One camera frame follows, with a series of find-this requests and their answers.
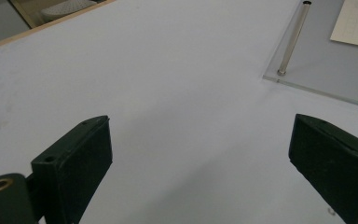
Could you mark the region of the landscape picture card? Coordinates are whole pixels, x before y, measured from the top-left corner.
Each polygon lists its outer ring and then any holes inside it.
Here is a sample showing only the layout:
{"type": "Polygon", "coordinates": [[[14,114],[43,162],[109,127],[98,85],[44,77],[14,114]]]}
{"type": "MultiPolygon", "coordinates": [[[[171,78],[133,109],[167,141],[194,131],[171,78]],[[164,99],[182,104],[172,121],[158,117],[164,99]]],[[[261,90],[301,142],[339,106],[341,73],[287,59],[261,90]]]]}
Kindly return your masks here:
{"type": "Polygon", "coordinates": [[[358,0],[344,0],[330,39],[358,46],[358,0]]]}

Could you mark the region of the wooden desk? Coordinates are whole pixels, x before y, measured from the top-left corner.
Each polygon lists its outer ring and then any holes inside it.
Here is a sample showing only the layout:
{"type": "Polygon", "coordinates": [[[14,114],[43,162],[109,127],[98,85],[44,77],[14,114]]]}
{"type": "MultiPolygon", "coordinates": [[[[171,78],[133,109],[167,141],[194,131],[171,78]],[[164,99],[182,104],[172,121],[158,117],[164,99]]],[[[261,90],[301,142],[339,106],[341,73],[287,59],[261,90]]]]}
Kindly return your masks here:
{"type": "MultiPolygon", "coordinates": [[[[52,22],[46,20],[42,14],[41,10],[47,7],[57,5],[65,0],[8,0],[9,3],[17,10],[21,15],[24,21],[32,29],[44,25],[46,23],[52,22]]],[[[96,2],[95,6],[114,2],[115,0],[93,0],[96,2]]]]}

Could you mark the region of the white perforated object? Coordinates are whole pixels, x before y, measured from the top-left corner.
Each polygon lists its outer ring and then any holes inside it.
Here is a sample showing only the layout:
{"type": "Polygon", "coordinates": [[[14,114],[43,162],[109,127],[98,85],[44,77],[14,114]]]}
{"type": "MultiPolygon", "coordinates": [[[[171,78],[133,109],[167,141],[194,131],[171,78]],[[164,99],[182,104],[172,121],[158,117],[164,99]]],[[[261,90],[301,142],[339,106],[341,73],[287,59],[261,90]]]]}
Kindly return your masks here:
{"type": "Polygon", "coordinates": [[[46,20],[55,21],[95,5],[96,2],[93,0],[65,0],[57,5],[42,9],[41,14],[46,20]]]}

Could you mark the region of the clear acrylic photo frame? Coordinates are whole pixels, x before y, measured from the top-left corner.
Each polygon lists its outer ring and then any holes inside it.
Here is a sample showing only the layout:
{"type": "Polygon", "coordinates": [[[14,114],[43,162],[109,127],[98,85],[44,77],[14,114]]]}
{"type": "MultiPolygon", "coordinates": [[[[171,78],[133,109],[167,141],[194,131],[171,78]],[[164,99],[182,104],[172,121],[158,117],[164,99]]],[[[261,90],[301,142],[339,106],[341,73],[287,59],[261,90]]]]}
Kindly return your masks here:
{"type": "Polygon", "coordinates": [[[358,45],[331,37],[345,0],[308,0],[285,73],[278,73],[305,1],[293,10],[263,78],[358,105],[358,45]]]}

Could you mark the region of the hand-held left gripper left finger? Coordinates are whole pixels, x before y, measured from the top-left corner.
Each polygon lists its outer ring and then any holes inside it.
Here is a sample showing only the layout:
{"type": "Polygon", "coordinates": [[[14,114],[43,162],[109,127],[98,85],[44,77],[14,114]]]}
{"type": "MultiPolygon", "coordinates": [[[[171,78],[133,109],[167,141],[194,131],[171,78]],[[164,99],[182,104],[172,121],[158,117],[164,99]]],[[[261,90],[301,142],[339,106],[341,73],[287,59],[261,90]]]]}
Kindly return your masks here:
{"type": "Polygon", "coordinates": [[[109,118],[77,124],[31,162],[39,214],[48,224],[78,224],[112,161],[109,118]]]}

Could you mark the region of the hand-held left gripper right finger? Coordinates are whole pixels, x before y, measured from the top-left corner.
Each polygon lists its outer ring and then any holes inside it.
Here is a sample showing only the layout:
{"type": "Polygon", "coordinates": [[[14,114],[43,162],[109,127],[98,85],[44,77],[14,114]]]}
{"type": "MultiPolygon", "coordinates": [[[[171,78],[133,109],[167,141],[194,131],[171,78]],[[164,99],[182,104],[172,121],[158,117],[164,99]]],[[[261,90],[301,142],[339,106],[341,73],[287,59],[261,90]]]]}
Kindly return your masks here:
{"type": "Polygon", "coordinates": [[[295,116],[290,162],[346,224],[358,224],[358,138],[311,116],[295,116]]]}

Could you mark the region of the metal frame rod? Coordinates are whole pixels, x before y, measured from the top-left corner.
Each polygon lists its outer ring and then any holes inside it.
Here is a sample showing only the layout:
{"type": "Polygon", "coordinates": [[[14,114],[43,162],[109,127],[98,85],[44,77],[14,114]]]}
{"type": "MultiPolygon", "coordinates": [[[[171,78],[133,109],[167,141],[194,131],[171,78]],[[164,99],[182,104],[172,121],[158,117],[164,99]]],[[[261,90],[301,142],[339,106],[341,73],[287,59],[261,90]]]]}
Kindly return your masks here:
{"type": "Polygon", "coordinates": [[[293,28],[286,50],[282,57],[282,62],[277,71],[277,74],[279,76],[284,76],[286,74],[287,66],[294,52],[296,42],[300,36],[305,19],[307,18],[308,12],[310,10],[310,6],[311,6],[311,1],[303,1],[301,4],[301,8],[298,12],[298,16],[296,19],[295,27],[293,28]]]}

